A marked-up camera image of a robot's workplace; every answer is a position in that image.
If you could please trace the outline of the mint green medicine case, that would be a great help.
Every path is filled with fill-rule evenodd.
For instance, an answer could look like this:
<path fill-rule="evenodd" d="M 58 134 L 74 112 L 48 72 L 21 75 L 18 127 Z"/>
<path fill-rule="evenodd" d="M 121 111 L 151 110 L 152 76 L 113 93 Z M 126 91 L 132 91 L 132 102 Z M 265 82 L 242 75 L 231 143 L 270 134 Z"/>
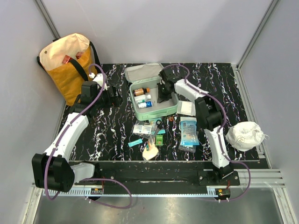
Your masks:
<path fill-rule="evenodd" d="M 141 65 L 130 66 L 125 69 L 125 77 L 128 82 L 131 83 L 129 87 L 130 97 L 132 100 L 132 107 L 135 112 L 135 116 L 139 121 L 146 121 L 175 114 L 178 108 L 178 97 L 175 93 L 171 95 L 171 98 L 162 103 L 158 103 L 158 84 L 161 81 L 159 76 L 160 70 L 163 65 L 161 63 L 146 63 Z M 134 90 L 140 88 L 149 88 L 149 95 L 151 99 L 146 102 L 151 102 L 152 107 L 139 108 L 135 96 Z"/>

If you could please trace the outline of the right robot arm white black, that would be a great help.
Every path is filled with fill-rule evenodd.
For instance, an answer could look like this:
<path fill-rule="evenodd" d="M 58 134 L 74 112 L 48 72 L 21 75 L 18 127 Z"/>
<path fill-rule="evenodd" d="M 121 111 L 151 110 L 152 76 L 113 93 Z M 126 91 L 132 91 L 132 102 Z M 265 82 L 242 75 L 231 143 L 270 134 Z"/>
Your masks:
<path fill-rule="evenodd" d="M 207 177 L 216 184 L 223 185 L 234 170 L 224 140 L 226 115 L 222 104 L 209 92 L 191 84 L 181 75 L 167 72 L 166 68 L 159 72 L 159 76 L 162 78 L 158 84 L 159 100 L 169 99 L 176 93 L 194 103 L 198 127 L 204 130 L 212 152 L 213 170 Z"/>

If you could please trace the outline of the brown bottle orange cap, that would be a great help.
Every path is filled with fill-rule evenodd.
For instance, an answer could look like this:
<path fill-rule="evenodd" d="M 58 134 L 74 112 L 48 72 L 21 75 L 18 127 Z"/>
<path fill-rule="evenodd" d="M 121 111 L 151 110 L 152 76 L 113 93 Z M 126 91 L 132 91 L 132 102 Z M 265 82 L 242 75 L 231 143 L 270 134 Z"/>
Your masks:
<path fill-rule="evenodd" d="M 150 89 L 149 88 L 139 88 L 139 89 L 136 89 L 136 90 L 133 90 L 133 95 L 135 97 L 137 96 L 140 96 L 140 95 L 144 95 L 146 93 L 149 93 L 150 92 Z"/>

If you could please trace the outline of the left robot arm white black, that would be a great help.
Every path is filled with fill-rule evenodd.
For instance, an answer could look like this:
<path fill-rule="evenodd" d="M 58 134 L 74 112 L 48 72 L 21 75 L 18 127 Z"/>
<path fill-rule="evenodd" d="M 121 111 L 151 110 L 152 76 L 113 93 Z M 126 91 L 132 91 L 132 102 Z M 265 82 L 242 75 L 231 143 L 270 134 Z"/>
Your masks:
<path fill-rule="evenodd" d="M 90 184 L 100 182 L 101 173 L 90 162 L 70 165 L 71 152 L 89 120 L 96 111 L 105 107 L 118 107 L 122 103 L 115 86 L 108 87 L 107 77 L 91 74 L 92 81 L 84 81 L 69 110 L 67 120 L 53 141 L 42 154 L 32 158 L 35 186 L 45 190 L 68 192 L 75 183 L 87 180 Z"/>

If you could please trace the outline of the small green box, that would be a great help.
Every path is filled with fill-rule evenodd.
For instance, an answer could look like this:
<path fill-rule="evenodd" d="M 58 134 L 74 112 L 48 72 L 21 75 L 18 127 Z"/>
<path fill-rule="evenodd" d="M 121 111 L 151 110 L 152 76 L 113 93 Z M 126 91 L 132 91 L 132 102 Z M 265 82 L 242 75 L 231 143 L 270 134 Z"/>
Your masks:
<path fill-rule="evenodd" d="M 156 145 L 162 146 L 163 145 L 163 135 L 159 134 L 156 136 Z"/>

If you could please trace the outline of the white pill bottle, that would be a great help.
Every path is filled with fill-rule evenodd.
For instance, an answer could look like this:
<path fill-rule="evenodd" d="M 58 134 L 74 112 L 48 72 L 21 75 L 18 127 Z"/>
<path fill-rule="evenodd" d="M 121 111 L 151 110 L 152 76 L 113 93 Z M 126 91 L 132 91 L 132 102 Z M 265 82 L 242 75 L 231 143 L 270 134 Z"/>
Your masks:
<path fill-rule="evenodd" d="M 143 95 L 140 95 L 140 96 L 136 96 L 136 97 L 134 97 L 134 100 L 137 104 L 143 103 L 143 102 L 146 102 L 148 100 L 151 100 L 151 95 L 150 94 L 148 94 L 148 95 L 143 94 Z"/>

